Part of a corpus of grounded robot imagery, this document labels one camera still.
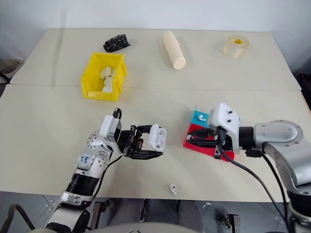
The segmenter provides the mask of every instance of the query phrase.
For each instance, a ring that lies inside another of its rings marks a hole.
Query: white table
[[[125,33],[131,46],[125,54],[128,77],[124,87],[219,90],[293,90],[300,87],[271,33],[174,31],[186,66],[174,70],[162,43],[162,30],[50,29],[43,36],[13,84],[80,86],[93,52]],[[226,39],[246,36],[251,46],[239,60],[222,54]]]
[[[110,102],[84,99],[75,86],[8,85],[0,98],[0,190],[59,195],[89,134],[119,107],[123,129],[158,123],[168,131],[167,146],[162,156],[149,161],[122,158],[109,168],[99,197],[270,201],[245,171],[183,148],[195,106],[209,112],[220,101],[239,113],[243,126],[287,119],[299,124],[311,141],[309,110],[294,91],[124,88],[120,100]],[[236,159],[258,174],[281,201],[263,159],[243,153]],[[177,197],[170,192],[170,183],[176,185]]]

